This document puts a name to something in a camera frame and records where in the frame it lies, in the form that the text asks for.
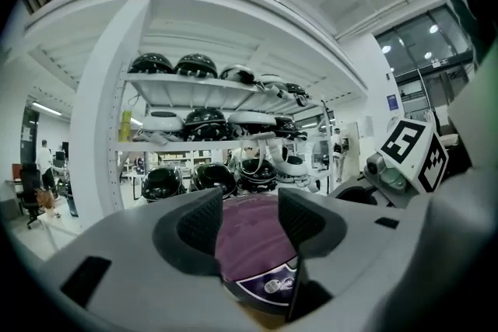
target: yellow object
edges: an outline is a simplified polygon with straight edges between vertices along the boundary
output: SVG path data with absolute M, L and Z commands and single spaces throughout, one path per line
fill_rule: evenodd
M 120 142 L 130 142 L 132 140 L 132 112 L 130 110 L 124 110 L 121 115 L 121 129 L 119 131 L 119 141 Z

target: fluorescent light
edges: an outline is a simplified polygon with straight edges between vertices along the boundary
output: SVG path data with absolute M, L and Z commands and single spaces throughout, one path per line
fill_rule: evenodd
M 33 103 L 33 105 L 34 105 L 35 107 L 40 108 L 41 110 L 45 110 L 45 111 L 47 111 L 47 112 L 52 112 L 52 113 L 53 113 L 53 114 L 55 114 L 55 115 L 58 115 L 58 116 L 61 116 L 61 115 L 62 115 L 60 112 L 57 112 L 57 111 L 51 110 L 50 108 L 47 108 L 45 105 L 41 105 L 41 104 L 39 104 L 39 103 Z
M 138 126 L 142 126 L 143 123 L 140 122 L 140 121 L 137 121 L 136 119 L 132 118 L 131 121 L 134 123 L 134 124 L 137 124 Z

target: blue sign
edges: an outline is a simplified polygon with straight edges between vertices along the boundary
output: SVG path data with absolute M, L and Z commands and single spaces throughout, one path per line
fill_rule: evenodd
M 396 100 L 396 95 L 391 94 L 388 96 L 388 104 L 389 104 L 389 110 L 397 110 L 399 109 L 398 101 Z

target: office chair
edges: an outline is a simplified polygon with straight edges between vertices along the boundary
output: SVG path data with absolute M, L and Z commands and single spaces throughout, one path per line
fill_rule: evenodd
M 30 220 L 27 223 L 28 229 L 31 229 L 30 224 L 38 220 L 40 205 L 37 202 L 36 189 L 40 188 L 40 171 L 37 169 L 36 163 L 23 163 L 23 168 L 19 172 L 21 182 L 23 183 L 23 196 L 21 204 L 28 211 Z

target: storage shelf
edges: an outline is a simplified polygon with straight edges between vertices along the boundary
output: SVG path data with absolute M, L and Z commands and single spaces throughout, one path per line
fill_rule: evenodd
M 278 98 L 254 85 L 222 79 L 202 79 L 171 74 L 126 74 L 151 107 L 191 110 L 212 107 L 225 111 L 256 110 L 274 115 L 294 115 L 320 104 L 310 101 L 300 107 L 294 97 Z
M 284 138 L 270 138 L 267 142 L 277 145 L 294 144 L 292 140 Z M 168 142 L 165 145 L 151 142 L 115 142 L 114 151 L 122 152 L 167 152 L 167 151 L 193 151 L 210 149 L 237 149 L 240 147 L 258 147 L 257 140 L 227 141 L 227 142 Z

